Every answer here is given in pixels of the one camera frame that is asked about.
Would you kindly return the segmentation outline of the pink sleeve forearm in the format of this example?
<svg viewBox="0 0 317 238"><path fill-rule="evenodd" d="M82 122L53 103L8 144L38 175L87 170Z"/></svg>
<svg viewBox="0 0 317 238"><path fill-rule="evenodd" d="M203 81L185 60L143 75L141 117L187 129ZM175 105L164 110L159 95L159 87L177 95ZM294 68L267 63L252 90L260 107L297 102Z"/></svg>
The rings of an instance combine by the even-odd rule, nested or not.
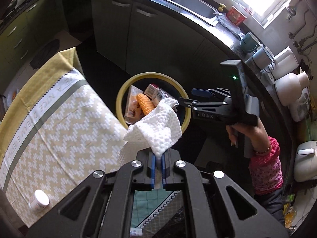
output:
<svg viewBox="0 0 317 238"><path fill-rule="evenodd" d="M279 159L280 146L275 138L268 136L270 150L265 155L256 153L250 159L249 171L256 195L265 195L283 185L282 164Z"/></svg>

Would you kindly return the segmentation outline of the right hand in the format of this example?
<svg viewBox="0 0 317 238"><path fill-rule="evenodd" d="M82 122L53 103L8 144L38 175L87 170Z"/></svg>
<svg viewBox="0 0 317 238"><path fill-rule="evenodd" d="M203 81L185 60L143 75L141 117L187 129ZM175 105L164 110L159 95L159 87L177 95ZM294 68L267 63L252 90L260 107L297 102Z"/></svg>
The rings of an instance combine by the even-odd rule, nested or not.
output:
<svg viewBox="0 0 317 238"><path fill-rule="evenodd" d="M236 145L238 143L238 137L235 135L235 131L238 131L250 139L253 149L257 154L266 155L270 152L271 142L260 118L258 118L256 126L238 123L232 126L227 125L226 131L231 141L231 145Z"/></svg>

